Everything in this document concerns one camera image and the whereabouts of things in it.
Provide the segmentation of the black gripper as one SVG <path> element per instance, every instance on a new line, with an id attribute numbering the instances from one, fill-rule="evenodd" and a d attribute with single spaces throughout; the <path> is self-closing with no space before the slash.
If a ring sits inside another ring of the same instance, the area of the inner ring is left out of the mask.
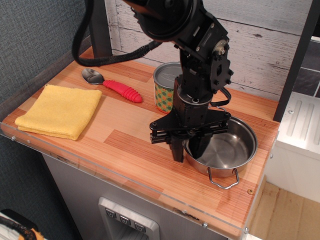
<path id="1" fill-rule="evenodd" d="M 170 146 L 173 160 L 184 162 L 184 140 L 189 140 L 188 148 L 194 159 L 200 158 L 207 149 L 211 136 L 225 133 L 228 130 L 228 120 L 231 114 L 227 111 L 210 110 L 209 107 L 227 105 L 231 95 L 226 95 L 226 100 L 212 102 L 205 98 L 204 101 L 194 99 L 188 95 L 173 96 L 173 108 L 166 116 L 152 122 L 151 143 L 167 143 Z"/>

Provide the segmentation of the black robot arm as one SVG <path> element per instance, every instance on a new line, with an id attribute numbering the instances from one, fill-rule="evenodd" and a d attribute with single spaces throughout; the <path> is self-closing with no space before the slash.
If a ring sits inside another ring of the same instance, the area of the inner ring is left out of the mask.
<path id="1" fill-rule="evenodd" d="M 228 33 L 200 0 L 130 0 L 128 5 L 148 37 L 172 42 L 180 51 L 182 73 L 174 81 L 173 107 L 150 124 L 151 142 L 169 144 L 173 159 L 182 162 L 183 142 L 190 140 L 201 156 L 214 134 L 227 131 L 231 117 L 209 109 L 213 95 L 226 93 L 231 83 Z"/>

